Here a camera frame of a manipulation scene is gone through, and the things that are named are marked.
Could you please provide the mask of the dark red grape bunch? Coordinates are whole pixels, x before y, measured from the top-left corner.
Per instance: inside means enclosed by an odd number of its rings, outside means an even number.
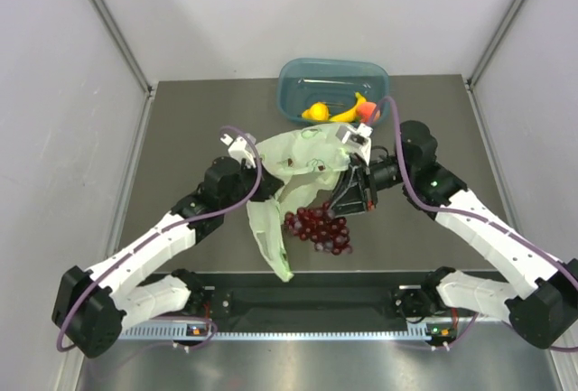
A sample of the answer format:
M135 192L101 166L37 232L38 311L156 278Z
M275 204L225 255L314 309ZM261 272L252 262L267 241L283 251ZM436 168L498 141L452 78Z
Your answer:
M353 251L347 220L338 217L328 201L318 207L286 212L284 228L292 236L312 242L316 252L339 256Z

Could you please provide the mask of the light green plastic bag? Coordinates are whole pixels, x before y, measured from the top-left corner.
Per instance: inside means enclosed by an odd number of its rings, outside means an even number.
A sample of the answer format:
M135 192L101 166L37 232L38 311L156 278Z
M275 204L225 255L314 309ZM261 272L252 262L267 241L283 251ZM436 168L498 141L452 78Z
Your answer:
M284 283L294 276L284 247L284 216L310 205L319 191L336 186L352 152L342 142L345 128L340 123L321 124L275 135L256 145L264 168L282 186L272 198L247 204L249 226L261 256Z

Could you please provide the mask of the yellow banana fruit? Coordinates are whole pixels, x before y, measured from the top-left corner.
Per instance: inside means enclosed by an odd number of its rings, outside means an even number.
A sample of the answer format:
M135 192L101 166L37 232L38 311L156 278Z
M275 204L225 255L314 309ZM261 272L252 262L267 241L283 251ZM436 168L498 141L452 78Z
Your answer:
M367 101L367 99L359 92L355 93L356 102L354 103L353 107L338 114L335 116L331 116L329 118L330 122L336 123L352 123L356 121L358 117L358 106L362 105Z

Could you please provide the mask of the yellow lemon fruit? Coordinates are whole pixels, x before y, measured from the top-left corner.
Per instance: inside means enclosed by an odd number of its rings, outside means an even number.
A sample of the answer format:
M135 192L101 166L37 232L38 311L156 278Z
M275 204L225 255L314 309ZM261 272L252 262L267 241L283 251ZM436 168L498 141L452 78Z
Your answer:
M303 119L313 122L326 122L330 116L330 110L323 102L316 102L302 112Z

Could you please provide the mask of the orange peach fruit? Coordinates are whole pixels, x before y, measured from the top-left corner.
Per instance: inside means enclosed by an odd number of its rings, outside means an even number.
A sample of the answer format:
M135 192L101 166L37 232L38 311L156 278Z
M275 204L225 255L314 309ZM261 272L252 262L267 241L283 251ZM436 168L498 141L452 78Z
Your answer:
M362 102L356 106L356 117L361 123L369 124L371 119L374 121L378 120L380 117L380 110L374 114L377 108L377 104L374 102Z

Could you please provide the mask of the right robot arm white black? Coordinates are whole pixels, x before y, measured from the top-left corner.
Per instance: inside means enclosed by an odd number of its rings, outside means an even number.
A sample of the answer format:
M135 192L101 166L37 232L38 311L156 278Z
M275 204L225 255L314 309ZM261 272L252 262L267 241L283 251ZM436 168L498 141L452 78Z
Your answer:
M397 129L396 148L377 160L371 129L337 126L336 138L350 164L333 190L330 208L340 217L374 209L378 192L402 187L407 200L430 219L460 237L494 266L503 282L468 275L448 266L431 272L417 291L417 305L402 314L440 315L465 309L505 322L539 349L555 342L577 321L577 262L560 261L535 247L493 214L453 172L438 163L437 140L419 121Z

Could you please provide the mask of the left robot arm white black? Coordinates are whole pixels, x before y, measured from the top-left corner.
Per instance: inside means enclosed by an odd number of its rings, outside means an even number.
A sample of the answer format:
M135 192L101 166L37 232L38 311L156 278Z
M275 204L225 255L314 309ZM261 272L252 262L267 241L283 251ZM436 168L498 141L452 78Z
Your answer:
M79 349L97 358L136 325L168 312L199 313L205 295L194 273L178 269L152 283L148 277L221 227L227 213L268 200L283 185L261 163L214 160L198 187L141 237L96 265L73 266L62 276L51 316L59 329L58 351Z

